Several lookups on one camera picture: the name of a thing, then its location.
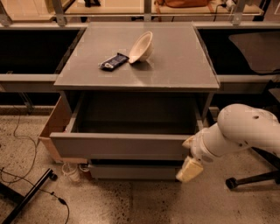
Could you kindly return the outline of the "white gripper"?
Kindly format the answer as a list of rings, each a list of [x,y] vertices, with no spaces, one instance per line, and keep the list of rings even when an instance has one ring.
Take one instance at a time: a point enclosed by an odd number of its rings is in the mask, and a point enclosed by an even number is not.
[[[204,143],[204,137],[208,133],[208,128],[197,132],[194,136],[188,137],[182,146],[190,149],[192,157],[187,157],[176,174],[176,179],[180,182],[186,183],[203,172],[203,165],[201,163],[212,163],[216,156],[207,148]]]

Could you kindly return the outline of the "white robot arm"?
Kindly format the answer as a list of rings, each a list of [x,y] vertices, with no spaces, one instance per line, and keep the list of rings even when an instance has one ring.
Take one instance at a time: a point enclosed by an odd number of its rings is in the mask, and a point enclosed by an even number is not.
[[[185,183],[200,175],[205,162],[211,163],[228,153],[258,148],[280,153],[280,123],[271,112],[245,104],[223,108],[217,122],[186,139],[190,151],[176,179]]]

